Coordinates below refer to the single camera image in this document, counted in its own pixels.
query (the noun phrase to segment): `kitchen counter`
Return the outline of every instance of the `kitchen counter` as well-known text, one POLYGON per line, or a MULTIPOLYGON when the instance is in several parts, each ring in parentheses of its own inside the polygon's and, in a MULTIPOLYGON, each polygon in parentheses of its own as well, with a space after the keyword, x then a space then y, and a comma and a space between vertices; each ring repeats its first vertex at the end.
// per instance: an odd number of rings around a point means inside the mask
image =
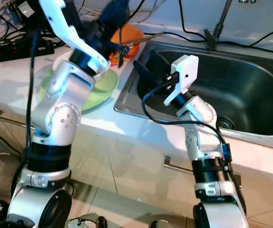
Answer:
MULTIPOLYGON (((192 44, 203 47, 203 44, 192 44)), ((258 50, 222 46, 222 51, 273 58, 273 54, 258 50)), ((70 51, 67 47, 58 48, 53 55, 35 58, 35 81, 32 109, 38 104, 40 83, 52 69, 53 61, 61 54, 70 51)), ((29 88, 29 59, 19 59, 0 63, 0 109, 25 115, 29 88)), ((148 119, 122 114, 114 110, 114 104, 129 77, 132 61, 125 62, 117 69, 111 67, 120 77, 120 83, 112 96, 98 107, 83 112, 80 128, 87 128, 93 134, 121 140, 144 143, 174 153, 187 155, 184 130, 180 126, 158 125, 148 119)), ((260 175, 273 180, 273 148, 226 138, 231 145, 233 167, 239 173, 260 175)))

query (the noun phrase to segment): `tile floor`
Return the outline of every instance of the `tile floor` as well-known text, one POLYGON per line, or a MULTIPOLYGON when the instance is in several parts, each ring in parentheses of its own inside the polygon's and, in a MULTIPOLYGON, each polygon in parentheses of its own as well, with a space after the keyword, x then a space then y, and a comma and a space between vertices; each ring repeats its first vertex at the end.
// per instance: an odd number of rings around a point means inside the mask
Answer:
MULTIPOLYGON (((109 228, 148 228, 156 220, 165 219, 174 228, 194 228, 193 220, 163 209, 137 202, 116 193, 73 181, 76 191, 70 219, 95 212, 108 220, 109 228)), ((250 228, 273 228, 250 221, 250 228)))

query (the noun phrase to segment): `white robotic arm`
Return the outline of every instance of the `white robotic arm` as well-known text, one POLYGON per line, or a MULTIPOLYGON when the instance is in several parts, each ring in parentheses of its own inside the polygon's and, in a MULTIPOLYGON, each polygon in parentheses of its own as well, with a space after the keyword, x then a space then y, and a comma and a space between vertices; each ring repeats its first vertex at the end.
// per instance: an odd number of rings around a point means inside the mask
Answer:
MULTIPOLYGON (((177 95, 185 94, 196 80, 197 57, 184 55, 176 60, 171 68, 171 75, 179 74, 179 82, 165 100, 166 105, 177 95)), ((189 94, 188 98, 186 103, 178 108, 177 116, 182 121, 201 121, 215 128, 217 121, 215 109, 199 96, 189 94)), ((182 126, 185 129, 186 148, 196 181, 195 195, 200 199, 200 203, 194 206, 196 227, 248 228, 243 196, 231 179, 228 144, 221 142, 216 132, 206 126, 198 124, 182 126)))
POLYGON ((110 66, 110 53, 120 45, 110 39, 128 20, 128 0, 114 0, 97 21, 84 27, 73 0, 40 0, 56 35, 74 52, 60 63, 32 112, 35 132, 27 165, 22 169, 0 227, 61 228, 71 208, 65 186, 71 176, 71 145, 81 110, 94 84, 110 66))

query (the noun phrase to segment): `orange bowl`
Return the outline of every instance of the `orange bowl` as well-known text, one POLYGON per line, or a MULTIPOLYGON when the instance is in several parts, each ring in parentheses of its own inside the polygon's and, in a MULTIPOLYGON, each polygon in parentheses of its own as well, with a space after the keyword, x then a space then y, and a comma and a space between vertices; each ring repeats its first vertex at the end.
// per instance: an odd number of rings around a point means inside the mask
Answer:
MULTIPOLYGON (((132 25, 126 24, 122 27, 122 42, 132 40, 132 39, 141 39, 144 38, 144 34, 137 29, 136 27, 133 27, 132 25)), ((119 44, 119 29, 114 33, 113 37, 111 38, 111 42, 119 44)), ((135 45, 131 48, 129 53, 127 55, 123 55, 125 58, 132 59, 139 51, 140 44, 135 45)), ((118 64, 118 58, 113 58, 115 54, 110 55, 111 64, 118 64)))

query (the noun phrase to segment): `sink basin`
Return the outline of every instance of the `sink basin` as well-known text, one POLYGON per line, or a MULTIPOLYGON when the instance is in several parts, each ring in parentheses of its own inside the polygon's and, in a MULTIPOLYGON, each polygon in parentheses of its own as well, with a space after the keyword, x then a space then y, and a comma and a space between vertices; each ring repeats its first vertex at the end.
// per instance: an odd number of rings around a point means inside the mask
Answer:
MULTIPOLYGON (((160 72, 158 65, 149 58, 155 50, 169 63, 182 55, 199 57, 197 80, 190 90, 201 96, 216 110, 217 124, 225 136, 273 147, 273 60, 225 52, 209 52, 205 49, 175 46, 163 42, 148 42, 139 61, 150 64, 150 70, 160 72)), ((154 74, 162 81, 163 73, 154 74)), ((151 89, 139 80, 135 70, 115 105, 117 111, 145 116, 141 99, 151 89)), ((148 99, 149 111, 156 118, 175 120, 176 110, 163 105, 164 98, 148 99)))

